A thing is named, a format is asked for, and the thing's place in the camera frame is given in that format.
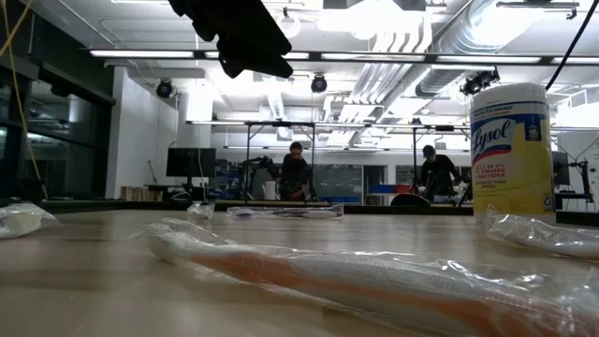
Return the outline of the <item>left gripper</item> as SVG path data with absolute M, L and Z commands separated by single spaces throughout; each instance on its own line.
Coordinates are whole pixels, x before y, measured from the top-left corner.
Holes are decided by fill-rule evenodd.
M 196 34 L 202 40 L 215 39 L 219 31 L 216 0 L 168 2 L 179 17 L 186 16 L 192 21 Z M 262 0 L 222 0 L 221 4 L 225 11 L 225 29 L 234 36 L 256 44 L 219 40 L 218 60 L 224 72 L 231 79 L 237 78 L 244 70 L 289 78 L 293 74 L 293 68 L 277 53 L 289 53 L 291 43 Z

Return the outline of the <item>purple toothbrush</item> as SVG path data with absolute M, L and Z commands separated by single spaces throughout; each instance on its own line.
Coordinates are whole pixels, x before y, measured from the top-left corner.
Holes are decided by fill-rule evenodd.
M 227 214 L 237 218 L 306 218 L 331 219 L 344 215 L 344 205 L 327 207 L 230 207 Z
M 201 225 L 212 219 L 215 205 L 213 203 L 194 203 L 186 210 L 187 221 Z

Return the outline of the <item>orange toothbrush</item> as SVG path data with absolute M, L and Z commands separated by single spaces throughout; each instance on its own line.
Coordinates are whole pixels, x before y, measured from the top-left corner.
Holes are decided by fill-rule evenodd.
M 60 222 L 51 213 L 32 203 L 15 203 L 0 208 L 0 240 L 17 239 Z
M 242 244 L 165 218 L 149 248 L 188 270 L 307 297 L 407 330 L 454 337 L 599 337 L 599 271 L 551 275 L 416 263 L 390 252 L 298 250 Z
M 495 241 L 553 255 L 599 260 L 599 230 L 558 227 L 536 218 L 502 213 L 489 205 L 487 235 Z

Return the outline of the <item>black beam with light strips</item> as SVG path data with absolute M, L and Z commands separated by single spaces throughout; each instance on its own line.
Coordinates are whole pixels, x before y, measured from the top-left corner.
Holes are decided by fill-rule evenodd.
M 140 60 L 211 60 L 216 61 L 218 51 L 202 50 L 89 50 L 93 57 L 102 59 Z M 338 62 L 377 64 L 426 65 L 482 65 L 482 66 L 558 66 L 560 55 L 511 54 L 439 54 L 439 53 L 381 53 L 337 51 L 292 51 L 283 58 L 290 62 Z

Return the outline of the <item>black computer monitor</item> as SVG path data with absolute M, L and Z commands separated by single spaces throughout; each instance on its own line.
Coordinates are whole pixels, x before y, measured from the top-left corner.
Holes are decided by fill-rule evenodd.
M 169 148 L 168 177 L 185 178 L 183 187 L 193 186 L 194 178 L 213 178 L 216 173 L 216 150 L 213 148 Z

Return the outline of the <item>person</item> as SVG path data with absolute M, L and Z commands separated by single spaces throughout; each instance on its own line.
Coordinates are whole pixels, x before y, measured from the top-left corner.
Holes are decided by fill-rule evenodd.
M 425 187 L 424 196 L 433 203 L 451 203 L 458 194 L 454 186 L 462 178 L 457 167 L 445 154 L 438 154 L 431 145 L 422 149 L 425 162 L 421 167 L 421 182 Z
M 279 183 L 281 200 L 303 201 L 306 198 L 304 186 L 308 183 L 310 171 L 302 154 L 302 145 L 298 141 L 292 142 L 281 166 Z

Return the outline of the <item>black chair back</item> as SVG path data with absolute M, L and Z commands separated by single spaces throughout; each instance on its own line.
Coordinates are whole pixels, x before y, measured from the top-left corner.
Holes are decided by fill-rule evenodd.
M 394 206 L 394 207 L 422 208 L 422 207 L 430 207 L 431 202 L 428 199 L 426 199 L 420 195 L 416 195 L 416 194 L 412 194 L 412 193 L 402 193 L 402 194 L 398 194 L 397 196 L 395 196 L 391 200 L 390 205 Z

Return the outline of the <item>yellow Lysol wipes canister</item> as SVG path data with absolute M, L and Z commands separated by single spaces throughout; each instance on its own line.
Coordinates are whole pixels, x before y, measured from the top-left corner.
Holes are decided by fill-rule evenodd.
M 471 100 L 475 220 L 497 212 L 556 223 L 547 92 L 535 83 L 498 86 Z

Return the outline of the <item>black monitor on stand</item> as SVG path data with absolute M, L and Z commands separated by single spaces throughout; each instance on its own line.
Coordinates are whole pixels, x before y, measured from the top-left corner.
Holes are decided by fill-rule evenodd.
M 589 175 L 589 162 L 570 162 L 568 154 L 562 152 L 552 153 L 553 182 L 558 189 L 555 193 L 555 208 L 563 211 L 563 203 L 569 200 L 584 200 L 586 204 L 594 203 Z M 570 169 L 574 169 L 580 176 L 582 190 L 577 192 L 570 180 Z

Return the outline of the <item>black background rig frame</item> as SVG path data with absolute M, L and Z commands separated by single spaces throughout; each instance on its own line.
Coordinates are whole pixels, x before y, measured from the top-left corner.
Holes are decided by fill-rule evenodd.
M 424 162 L 426 145 L 445 154 L 459 167 L 470 165 L 469 132 L 460 125 L 367 125 L 276 121 L 191 121 L 211 132 L 219 159 L 241 163 L 267 156 L 280 164 L 296 141 L 310 166 L 350 166 L 384 169 L 384 182 L 397 182 L 404 168 L 412 180 Z

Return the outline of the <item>silver ventilation duct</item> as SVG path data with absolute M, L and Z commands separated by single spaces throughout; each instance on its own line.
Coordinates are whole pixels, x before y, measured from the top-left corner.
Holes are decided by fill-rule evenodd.
M 515 23 L 513 10 L 497 7 L 502 0 L 472 0 L 470 5 L 451 23 L 447 30 L 432 45 L 434 53 L 496 53 L 518 37 L 523 28 Z M 462 70 L 433 68 L 416 85 L 416 95 L 431 97 L 463 73 Z

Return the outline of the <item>black aluminium table frame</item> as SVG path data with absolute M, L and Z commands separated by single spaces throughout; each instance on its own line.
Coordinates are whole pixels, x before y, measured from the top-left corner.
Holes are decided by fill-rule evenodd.
M 74 212 L 100 212 L 117 210 L 151 210 L 151 211 L 185 211 L 192 202 L 172 201 L 125 201 L 120 199 L 102 200 L 63 200 L 41 201 L 37 204 L 40 208 L 50 213 Z M 303 209 L 309 207 L 325 207 L 326 204 L 318 203 L 260 203 L 251 204 L 225 200 L 215 203 L 217 212 L 225 212 L 230 207 L 273 207 Z M 360 215 L 423 215 L 423 216 L 473 216 L 473 210 L 466 207 L 412 207 L 412 206 L 375 206 L 345 204 L 344 212 Z M 559 224 L 599 228 L 599 212 L 570 212 L 557 211 Z

